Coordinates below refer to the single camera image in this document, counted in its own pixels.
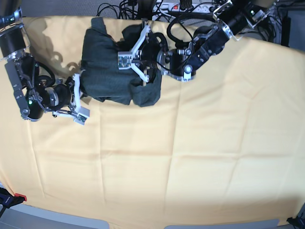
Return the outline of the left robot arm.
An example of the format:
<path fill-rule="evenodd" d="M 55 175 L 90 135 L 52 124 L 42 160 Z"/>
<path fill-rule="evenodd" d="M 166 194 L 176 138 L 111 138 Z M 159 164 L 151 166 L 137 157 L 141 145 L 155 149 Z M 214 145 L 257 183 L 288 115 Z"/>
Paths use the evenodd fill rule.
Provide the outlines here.
<path fill-rule="evenodd" d="M 135 45 L 127 52 L 118 53 L 118 69 L 133 70 L 145 83 L 150 81 L 148 69 L 156 69 L 181 82 L 190 81 L 231 38 L 236 38 L 246 27 L 255 28 L 275 5 L 275 0 L 226 0 L 219 3 L 208 17 L 212 25 L 197 28 L 189 42 L 173 36 L 171 28 L 181 23 L 181 19 L 189 19 L 192 9 L 172 20 L 166 35 L 152 32 L 148 21 L 142 20 Z"/>

